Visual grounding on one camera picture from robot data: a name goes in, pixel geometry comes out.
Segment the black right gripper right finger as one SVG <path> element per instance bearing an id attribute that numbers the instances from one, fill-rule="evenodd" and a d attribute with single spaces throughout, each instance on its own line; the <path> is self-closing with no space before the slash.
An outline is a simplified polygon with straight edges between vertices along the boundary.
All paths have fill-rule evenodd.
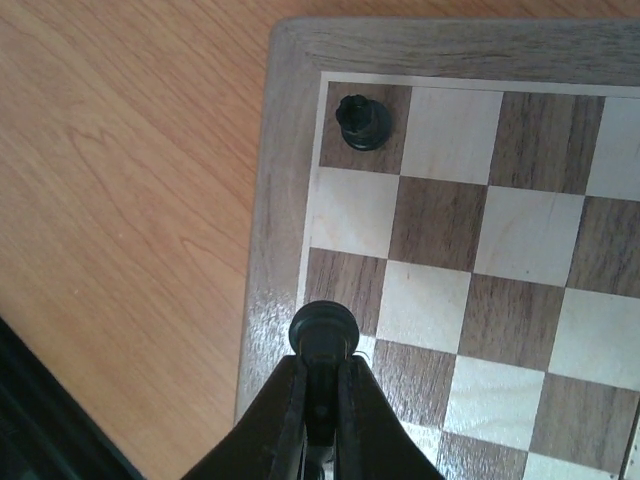
<path id="1" fill-rule="evenodd" d="M 406 433 L 363 358 L 340 365 L 337 404 L 337 479 L 443 477 Z"/>

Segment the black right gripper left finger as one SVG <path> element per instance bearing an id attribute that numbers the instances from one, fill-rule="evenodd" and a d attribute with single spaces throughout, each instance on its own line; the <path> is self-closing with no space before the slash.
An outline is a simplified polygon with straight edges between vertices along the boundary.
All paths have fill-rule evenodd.
<path id="1" fill-rule="evenodd" d="M 281 359 L 235 427 L 186 479 L 296 479 L 305 442 L 307 369 Z"/>

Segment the black rook piece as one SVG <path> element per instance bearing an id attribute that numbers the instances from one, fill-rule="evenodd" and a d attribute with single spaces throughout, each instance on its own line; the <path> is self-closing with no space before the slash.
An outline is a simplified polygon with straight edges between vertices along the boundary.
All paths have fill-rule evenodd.
<path id="1" fill-rule="evenodd" d="M 305 426 L 314 447 L 334 444 L 338 424 L 338 370 L 359 343 L 354 315 L 344 305 L 316 300 L 294 315 L 289 342 L 307 370 Z"/>
<path id="2" fill-rule="evenodd" d="M 342 138 L 357 151 L 381 148 L 390 138 L 392 117 L 380 102 L 363 95 L 347 95 L 335 111 Z"/>

